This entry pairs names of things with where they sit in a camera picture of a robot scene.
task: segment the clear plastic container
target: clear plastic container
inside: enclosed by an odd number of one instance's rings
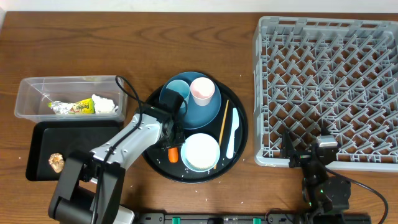
[[[115,76],[25,78],[19,85],[15,116],[33,122],[41,121],[124,121],[127,95],[117,86]],[[48,103],[75,103],[93,94],[113,100],[119,108],[109,114],[55,114]]]

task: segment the white plastic knife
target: white plastic knife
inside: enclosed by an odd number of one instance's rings
[[[228,148],[226,150],[226,157],[228,159],[232,159],[234,157],[234,150],[235,150],[235,131],[239,127],[239,115],[236,108],[233,109],[232,112],[232,125],[231,125],[231,134],[229,137]]]

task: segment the blue cup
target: blue cup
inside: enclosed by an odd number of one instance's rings
[[[189,100],[189,95],[190,95],[190,87],[188,85],[188,83],[186,83],[183,80],[174,80],[171,81],[166,88],[168,88],[169,90],[173,90],[176,91],[177,93],[179,93],[182,97],[184,97],[184,100],[187,102],[188,104],[188,100]]]

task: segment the wooden table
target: wooden table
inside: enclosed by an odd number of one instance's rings
[[[398,15],[388,14],[8,12],[0,35],[0,223],[56,223],[47,209],[57,183],[25,178],[35,124],[14,116],[23,78],[124,75],[145,99],[175,74],[195,70],[228,85],[252,121],[252,35],[259,18],[269,15],[398,21]],[[129,101],[127,121],[135,107]],[[140,157],[126,173],[121,203],[134,211],[168,213],[265,214],[271,208],[305,208],[302,171],[258,166],[252,138],[249,123],[240,161],[204,184],[168,180]],[[386,223],[396,223],[398,174],[341,173],[380,191],[390,205]],[[93,184],[85,186],[94,190]],[[384,210],[378,197],[356,185],[349,202],[349,212],[368,212],[373,223]]]

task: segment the white bowl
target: white bowl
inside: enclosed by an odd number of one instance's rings
[[[220,147],[208,134],[189,136],[181,148],[181,160],[190,170],[206,172],[212,169],[220,159]]]

